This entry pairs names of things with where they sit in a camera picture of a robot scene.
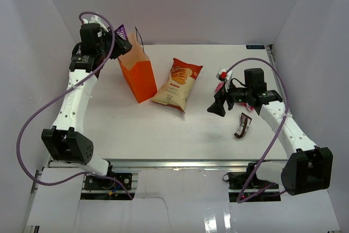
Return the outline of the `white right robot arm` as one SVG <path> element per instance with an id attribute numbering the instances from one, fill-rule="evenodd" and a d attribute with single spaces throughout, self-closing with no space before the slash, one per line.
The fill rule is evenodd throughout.
<path id="1" fill-rule="evenodd" d="M 290 195 L 299 195 L 330 186 L 333 154 L 327 147 L 318 147 L 301 130 L 293 117 L 286 113 L 286 105 L 275 90 L 268 90 L 261 68 L 246 69 L 245 83 L 236 87 L 232 73 L 220 68 L 217 78 L 224 84 L 214 95 L 208 112 L 224 117 L 224 106 L 245 103 L 270 126 L 287 155 L 286 164 L 264 160 L 250 163 L 246 170 L 246 185 L 257 189 L 265 182 L 283 186 Z"/>

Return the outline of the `purple snack packet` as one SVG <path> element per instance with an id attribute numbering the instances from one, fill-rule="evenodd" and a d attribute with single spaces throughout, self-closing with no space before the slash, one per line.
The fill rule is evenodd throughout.
<path id="1" fill-rule="evenodd" d="M 125 41 L 128 41 L 128 36 L 127 36 L 127 32 L 125 29 L 125 26 L 123 24 L 121 24 L 116 30 L 115 33 L 122 38 Z"/>

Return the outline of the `orange cassava chips bag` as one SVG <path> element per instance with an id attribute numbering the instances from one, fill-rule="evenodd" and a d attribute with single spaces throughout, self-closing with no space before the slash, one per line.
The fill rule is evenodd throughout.
<path id="1" fill-rule="evenodd" d="M 151 98 L 152 102 L 174 107 L 185 112 L 186 101 L 203 66 L 173 59 L 167 81 Z"/>

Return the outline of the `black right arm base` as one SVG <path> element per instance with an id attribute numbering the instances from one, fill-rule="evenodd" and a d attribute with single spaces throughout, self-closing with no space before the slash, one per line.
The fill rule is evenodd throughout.
<path id="1" fill-rule="evenodd" d="M 230 202 L 237 202 L 238 195 L 256 164 L 257 161 L 250 162 L 246 170 L 243 172 L 231 171 L 223 175 L 222 180 L 228 184 L 228 195 Z M 264 187 L 267 187 L 267 189 L 263 193 L 247 200 L 247 202 L 281 201 L 279 186 L 269 181 L 259 180 L 256 175 L 254 175 L 252 180 L 249 182 L 246 190 L 242 194 L 241 199 L 246 199 L 250 195 L 253 195 L 253 193 L 256 193 L 259 190 L 263 189 Z"/>

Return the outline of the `pink mint candy packet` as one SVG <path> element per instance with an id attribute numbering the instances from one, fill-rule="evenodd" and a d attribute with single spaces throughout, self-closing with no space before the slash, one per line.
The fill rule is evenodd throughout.
<path id="1" fill-rule="evenodd" d="M 248 103 L 240 103 L 241 106 L 244 106 L 248 111 L 254 111 L 254 107 L 250 106 Z"/>

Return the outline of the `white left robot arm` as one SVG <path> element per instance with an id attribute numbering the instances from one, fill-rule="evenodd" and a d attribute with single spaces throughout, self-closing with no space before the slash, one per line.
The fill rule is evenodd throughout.
<path id="1" fill-rule="evenodd" d="M 111 164 L 95 153 L 93 142 L 83 134 L 88 102 L 104 64 L 110 59 L 118 60 L 138 103 L 151 100 L 181 111 L 185 110 L 189 93 L 203 66 L 174 58 L 165 85 L 173 87 L 174 93 L 168 98 L 164 89 L 157 89 L 150 59 L 136 35 L 120 36 L 102 22 L 84 21 L 80 38 L 72 51 L 67 92 L 59 114 L 52 127 L 42 131 L 41 139 L 54 160 L 97 175 L 97 183 L 109 189 L 115 183 Z"/>

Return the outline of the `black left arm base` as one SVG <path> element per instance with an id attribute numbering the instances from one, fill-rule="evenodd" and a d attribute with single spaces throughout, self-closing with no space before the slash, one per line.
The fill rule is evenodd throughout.
<path id="1" fill-rule="evenodd" d="M 120 183 L 126 188 L 126 190 L 131 189 L 131 184 L 133 181 L 132 173 L 112 173 L 111 177 L 120 181 Z M 83 189 L 84 190 L 113 190 L 118 188 L 122 190 L 123 188 L 115 181 L 98 178 L 92 175 L 88 175 L 85 178 Z"/>

